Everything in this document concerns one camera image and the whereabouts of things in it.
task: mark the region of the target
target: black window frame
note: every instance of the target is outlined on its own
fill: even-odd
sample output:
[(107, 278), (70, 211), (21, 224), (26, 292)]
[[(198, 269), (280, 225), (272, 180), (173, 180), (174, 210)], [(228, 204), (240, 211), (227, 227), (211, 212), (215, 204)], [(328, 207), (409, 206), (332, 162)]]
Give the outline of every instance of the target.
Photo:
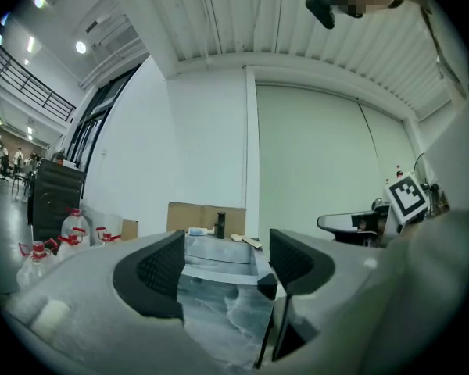
[[(87, 147), (88, 136), (91, 133), (91, 129), (96, 123), (102, 119), (101, 124), (99, 125), (92, 145), (90, 146), (90, 151), (87, 157), (87, 163), (85, 164), (84, 173), (88, 172), (88, 167), (90, 166), (92, 153), (94, 152), (95, 145), (101, 133), (101, 129), (104, 127), (106, 118), (111, 111), (115, 101), (120, 96), (120, 93), (127, 86), (129, 80), (134, 76), (135, 72), (138, 70), (139, 66), (136, 66), (132, 70), (127, 71), (126, 73), (121, 74), (115, 79), (108, 82), (105, 86), (101, 87), (94, 95), (87, 108), (82, 115), (80, 122), (77, 125), (73, 137), (71, 138), (70, 147), (68, 149), (67, 159), (75, 163), (75, 166), (80, 169), (81, 157), (85, 148)], [(112, 86), (120, 81), (122, 78), (127, 78), (120, 86), (116, 94), (111, 98), (106, 98), (108, 93), (111, 91)]]

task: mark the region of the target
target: light fixture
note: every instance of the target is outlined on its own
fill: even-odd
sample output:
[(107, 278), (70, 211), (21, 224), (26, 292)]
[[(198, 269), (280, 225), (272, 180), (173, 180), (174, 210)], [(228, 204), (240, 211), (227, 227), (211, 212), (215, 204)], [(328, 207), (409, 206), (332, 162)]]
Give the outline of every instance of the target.
[(34, 0), (34, 4), (39, 8), (41, 9), (44, 4), (45, 4), (45, 0)]
[(85, 46), (83, 41), (78, 41), (75, 47), (77, 48), (77, 52), (80, 54), (84, 54), (87, 51), (87, 46)]
[(33, 45), (34, 45), (34, 37), (30, 36), (30, 41), (28, 41), (28, 51), (29, 52), (33, 51)]
[(7, 18), (9, 18), (9, 14), (10, 12), (6, 13), (2, 19), (0, 20), (0, 24), (4, 27), (5, 26), (5, 22), (7, 22)]

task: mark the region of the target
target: cardboard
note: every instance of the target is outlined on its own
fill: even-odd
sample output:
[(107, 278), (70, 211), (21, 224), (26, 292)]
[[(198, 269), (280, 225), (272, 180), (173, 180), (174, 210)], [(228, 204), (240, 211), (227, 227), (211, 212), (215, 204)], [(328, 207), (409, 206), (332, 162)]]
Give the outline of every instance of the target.
[(196, 205), (170, 202), (166, 218), (166, 231), (188, 230), (190, 227), (212, 229), (217, 222), (217, 213), (226, 213), (224, 237), (231, 234), (245, 234), (245, 209), (216, 207), (214, 205)]
[(131, 241), (132, 239), (135, 239), (138, 236), (138, 227), (139, 227), (139, 222), (138, 221), (132, 221), (132, 220), (122, 220), (122, 241)]

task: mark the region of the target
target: gray floor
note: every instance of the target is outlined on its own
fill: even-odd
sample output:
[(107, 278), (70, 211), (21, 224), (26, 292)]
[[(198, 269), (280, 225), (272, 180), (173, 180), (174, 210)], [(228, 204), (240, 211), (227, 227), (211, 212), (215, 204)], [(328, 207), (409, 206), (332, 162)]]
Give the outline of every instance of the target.
[(19, 290), (16, 282), (17, 270), (24, 257), (18, 243), (31, 247), (31, 229), (26, 223), (27, 203), (23, 200), (24, 188), (19, 193), (12, 180), (0, 180), (0, 295)]

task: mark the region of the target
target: black metal railing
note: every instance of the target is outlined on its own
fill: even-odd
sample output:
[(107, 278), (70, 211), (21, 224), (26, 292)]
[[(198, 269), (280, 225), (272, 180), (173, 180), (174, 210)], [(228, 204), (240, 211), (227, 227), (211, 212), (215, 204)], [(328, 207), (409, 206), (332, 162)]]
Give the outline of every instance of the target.
[(63, 121), (67, 121), (75, 109), (73, 104), (59, 96), (19, 64), (2, 46), (0, 46), (0, 77), (31, 101), (41, 105)]

